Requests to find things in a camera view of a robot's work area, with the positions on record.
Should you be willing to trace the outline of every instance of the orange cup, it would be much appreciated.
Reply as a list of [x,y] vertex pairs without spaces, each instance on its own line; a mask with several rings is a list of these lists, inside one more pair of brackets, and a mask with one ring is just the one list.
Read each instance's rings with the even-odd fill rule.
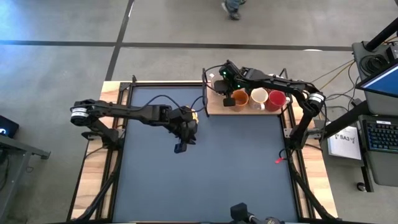
[[243,90],[235,90],[231,97],[235,99],[235,106],[231,109],[237,112],[243,110],[249,101],[249,95]]

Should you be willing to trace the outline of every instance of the floor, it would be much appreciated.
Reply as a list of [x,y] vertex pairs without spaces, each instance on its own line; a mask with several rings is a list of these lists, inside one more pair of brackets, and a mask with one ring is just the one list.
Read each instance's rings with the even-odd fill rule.
[[[220,0],[0,1],[0,114],[21,124],[20,141],[52,152],[48,161],[31,160],[9,222],[65,221],[86,146],[68,109],[98,98],[104,80],[199,80],[203,67],[230,59],[312,81],[351,60],[350,45],[374,37],[398,7],[394,0],[248,0],[240,11],[236,22]],[[344,72],[323,91],[351,87]],[[364,99],[361,91],[356,97]],[[341,97],[328,106],[347,103]],[[328,116],[342,112],[330,108]],[[341,218],[398,219],[397,188],[358,192],[359,168],[325,162]]]

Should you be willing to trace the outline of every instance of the monitor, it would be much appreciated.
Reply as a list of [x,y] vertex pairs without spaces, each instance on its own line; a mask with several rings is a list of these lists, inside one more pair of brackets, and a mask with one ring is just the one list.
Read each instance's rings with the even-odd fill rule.
[[19,124],[0,115],[0,135],[13,138],[17,133]]
[[356,85],[357,89],[398,98],[398,59]]

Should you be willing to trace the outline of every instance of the cup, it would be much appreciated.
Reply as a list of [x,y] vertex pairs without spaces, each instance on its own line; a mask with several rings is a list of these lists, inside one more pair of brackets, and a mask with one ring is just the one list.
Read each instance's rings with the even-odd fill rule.
[[249,95],[243,90],[235,90],[231,97],[235,99],[235,106],[231,109],[237,112],[243,110],[249,101]]
[[268,100],[266,102],[267,111],[273,112],[281,109],[285,104],[290,103],[290,98],[286,97],[281,91],[272,90],[268,94]]
[[215,82],[219,80],[223,80],[221,75],[214,75],[213,73],[209,74],[211,87],[215,88]]
[[263,88],[253,89],[249,99],[249,106],[255,110],[265,110],[264,103],[268,99],[268,92]]

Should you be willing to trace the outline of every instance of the red cup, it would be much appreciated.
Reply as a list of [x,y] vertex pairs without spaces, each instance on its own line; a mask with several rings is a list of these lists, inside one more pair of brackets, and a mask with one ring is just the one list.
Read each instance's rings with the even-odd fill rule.
[[268,94],[268,100],[266,101],[267,111],[277,111],[281,109],[286,104],[285,93],[277,90],[272,90]]

